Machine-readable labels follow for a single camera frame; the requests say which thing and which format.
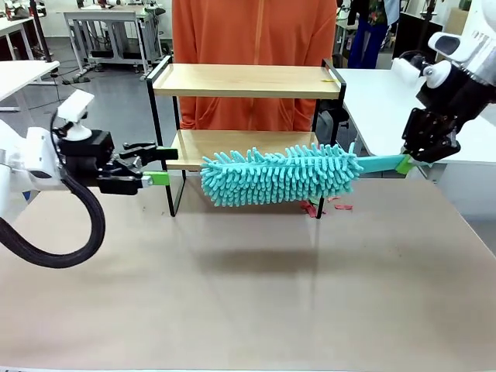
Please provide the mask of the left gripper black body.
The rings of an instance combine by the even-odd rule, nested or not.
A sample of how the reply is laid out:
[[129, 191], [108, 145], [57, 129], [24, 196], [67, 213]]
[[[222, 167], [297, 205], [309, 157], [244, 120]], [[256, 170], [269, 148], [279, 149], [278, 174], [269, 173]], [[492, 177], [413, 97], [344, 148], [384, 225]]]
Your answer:
[[76, 179], [96, 178], [115, 149], [111, 133], [102, 130], [92, 130], [90, 137], [80, 141], [60, 139], [58, 145], [68, 173]]

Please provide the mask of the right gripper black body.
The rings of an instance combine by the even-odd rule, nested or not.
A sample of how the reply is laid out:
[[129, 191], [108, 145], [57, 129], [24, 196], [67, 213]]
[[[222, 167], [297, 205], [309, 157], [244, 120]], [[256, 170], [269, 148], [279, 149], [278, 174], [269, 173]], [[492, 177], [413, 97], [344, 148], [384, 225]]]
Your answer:
[[425, 83], [416, 98], [438, 115], [470, 121], [489, 104], [489, 84], [449, 61], [425, 67], [422, 76]]

